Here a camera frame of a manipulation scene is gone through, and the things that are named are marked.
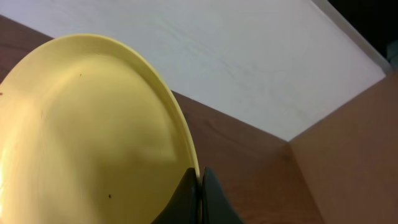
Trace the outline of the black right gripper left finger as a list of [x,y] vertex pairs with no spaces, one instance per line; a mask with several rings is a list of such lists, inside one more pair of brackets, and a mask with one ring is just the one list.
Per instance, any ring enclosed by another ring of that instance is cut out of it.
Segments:
[[197,224],[198,182],[195,169],[188,168],[166,207],[151,224]]

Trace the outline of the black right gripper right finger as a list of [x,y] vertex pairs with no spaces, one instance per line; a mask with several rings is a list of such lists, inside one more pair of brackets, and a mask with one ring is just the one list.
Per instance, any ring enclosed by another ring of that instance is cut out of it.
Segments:
[[243,224],[210,167],[205,168],[202,180],[202,223]]

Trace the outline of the yellow plate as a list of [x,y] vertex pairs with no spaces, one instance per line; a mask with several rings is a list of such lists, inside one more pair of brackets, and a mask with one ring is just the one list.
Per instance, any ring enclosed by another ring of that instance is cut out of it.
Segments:
[[150,223],[189,170],[175,97],[116,40],[53,39],[1,83],[2,223]]

